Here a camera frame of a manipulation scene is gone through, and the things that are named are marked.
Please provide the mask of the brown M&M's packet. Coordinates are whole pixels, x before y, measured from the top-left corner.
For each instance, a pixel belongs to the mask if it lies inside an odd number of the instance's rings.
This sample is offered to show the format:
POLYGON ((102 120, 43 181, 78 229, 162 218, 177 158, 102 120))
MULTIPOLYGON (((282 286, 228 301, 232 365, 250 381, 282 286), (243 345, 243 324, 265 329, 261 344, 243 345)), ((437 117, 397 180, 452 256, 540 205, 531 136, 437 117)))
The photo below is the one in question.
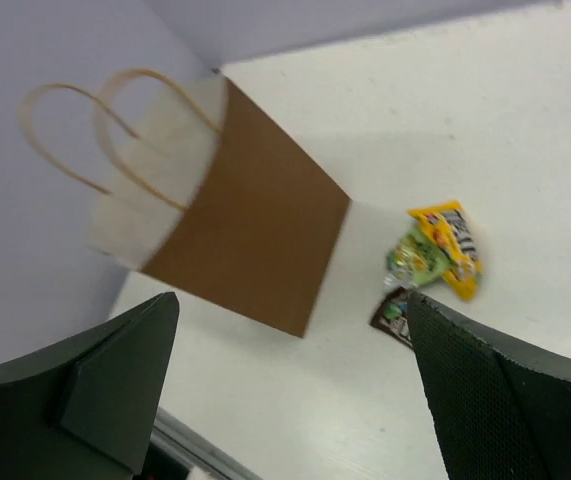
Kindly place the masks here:
POLYGON ((412 349, 407 321, 408 290, 398 287, 380 302, 370 318, 369 325, 412 349))

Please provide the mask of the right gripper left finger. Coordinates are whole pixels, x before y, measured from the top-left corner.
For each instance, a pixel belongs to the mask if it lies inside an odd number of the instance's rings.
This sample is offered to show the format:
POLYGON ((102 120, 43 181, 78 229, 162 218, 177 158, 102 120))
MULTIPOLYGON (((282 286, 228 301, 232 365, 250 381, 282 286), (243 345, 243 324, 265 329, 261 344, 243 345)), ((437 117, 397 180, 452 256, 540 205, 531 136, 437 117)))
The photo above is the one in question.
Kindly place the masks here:
POLYGON ((140 474, 179 311, 162 293, 0 364, 0 479, 140 474))

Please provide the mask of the brown paper bag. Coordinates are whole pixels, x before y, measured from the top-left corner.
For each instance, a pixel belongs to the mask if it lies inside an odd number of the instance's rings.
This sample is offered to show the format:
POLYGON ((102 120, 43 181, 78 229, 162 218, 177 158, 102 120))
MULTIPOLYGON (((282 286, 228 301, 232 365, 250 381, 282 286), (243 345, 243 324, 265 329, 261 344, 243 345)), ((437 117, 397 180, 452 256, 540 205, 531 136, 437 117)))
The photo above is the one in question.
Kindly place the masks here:
POLYGON ((92 127, 115 168, 89 244, 119 264, 303 337, 348 194, 232 80, 114 74, 92 127))

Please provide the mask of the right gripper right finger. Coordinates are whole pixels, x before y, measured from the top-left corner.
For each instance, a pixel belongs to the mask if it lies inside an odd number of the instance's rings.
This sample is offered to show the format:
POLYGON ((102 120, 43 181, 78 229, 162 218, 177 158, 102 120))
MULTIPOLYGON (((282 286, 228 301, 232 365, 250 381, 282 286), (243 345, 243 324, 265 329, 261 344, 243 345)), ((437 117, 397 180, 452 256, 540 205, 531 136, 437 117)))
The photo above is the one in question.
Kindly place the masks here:
POLYGON ((571 359, 421 294, 410 336, 451 479, 571 479, 571 359))

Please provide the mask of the yellow M&M's packet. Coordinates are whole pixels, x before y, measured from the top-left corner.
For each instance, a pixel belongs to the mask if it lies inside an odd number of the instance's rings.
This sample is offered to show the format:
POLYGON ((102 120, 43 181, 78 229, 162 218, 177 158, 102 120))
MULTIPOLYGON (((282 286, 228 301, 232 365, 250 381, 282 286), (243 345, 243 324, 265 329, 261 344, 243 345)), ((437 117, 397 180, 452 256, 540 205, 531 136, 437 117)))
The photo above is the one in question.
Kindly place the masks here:
POLYGON ((479 290, 482 264, 462 205, 449 201, 407 213, 447 257, 449 266, 441 275, 443 280, 461 300, 471 301, 479 290))

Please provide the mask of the green candy wrapper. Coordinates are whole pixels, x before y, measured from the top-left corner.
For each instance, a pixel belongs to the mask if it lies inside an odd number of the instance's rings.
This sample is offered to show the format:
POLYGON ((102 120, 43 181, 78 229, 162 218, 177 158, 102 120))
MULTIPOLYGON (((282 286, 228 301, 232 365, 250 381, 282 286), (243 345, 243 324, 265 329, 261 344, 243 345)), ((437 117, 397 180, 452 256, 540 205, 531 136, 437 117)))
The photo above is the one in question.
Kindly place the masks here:
POLYGON ((450 266, 448 256, 415 223, 386 255, 384 292, 424 287, 440 279, 450 266))

